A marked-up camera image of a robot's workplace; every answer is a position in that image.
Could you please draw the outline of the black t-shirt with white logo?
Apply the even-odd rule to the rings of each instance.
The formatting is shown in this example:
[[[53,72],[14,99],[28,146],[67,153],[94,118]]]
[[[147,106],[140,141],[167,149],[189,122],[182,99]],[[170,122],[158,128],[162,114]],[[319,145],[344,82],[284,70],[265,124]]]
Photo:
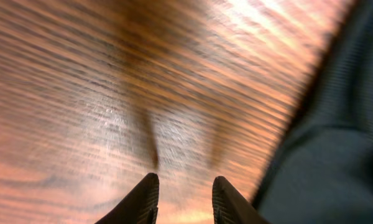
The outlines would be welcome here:
[[[373,223],[373,1],[359,1],[253,201],[271,223]]]

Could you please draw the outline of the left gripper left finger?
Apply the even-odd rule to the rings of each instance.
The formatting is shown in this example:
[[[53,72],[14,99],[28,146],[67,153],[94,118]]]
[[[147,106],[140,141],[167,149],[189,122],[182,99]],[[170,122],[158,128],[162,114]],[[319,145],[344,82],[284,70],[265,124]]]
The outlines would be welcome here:
[[[159,185],[158,175],[148,173],[96,224],[156,224]]]

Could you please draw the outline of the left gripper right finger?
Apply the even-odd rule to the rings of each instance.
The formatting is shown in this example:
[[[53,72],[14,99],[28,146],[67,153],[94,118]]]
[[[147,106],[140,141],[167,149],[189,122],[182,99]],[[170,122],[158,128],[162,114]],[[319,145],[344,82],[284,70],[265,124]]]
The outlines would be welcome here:
[[[212,206],[215,224],[269,224],[223,176],[214,179]]]

